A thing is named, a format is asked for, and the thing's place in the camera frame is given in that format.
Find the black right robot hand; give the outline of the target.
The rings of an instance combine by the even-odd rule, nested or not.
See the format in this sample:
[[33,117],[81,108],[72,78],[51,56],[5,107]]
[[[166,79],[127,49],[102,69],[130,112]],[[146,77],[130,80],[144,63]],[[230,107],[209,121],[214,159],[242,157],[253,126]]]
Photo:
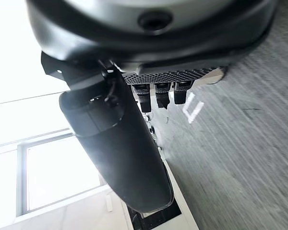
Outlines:
[[45,74],[64,81],[60,109],[113,191],[132,209],[170,206],[167,170],[142,116],[226,69],[267,37],[276,0],[28,0]]

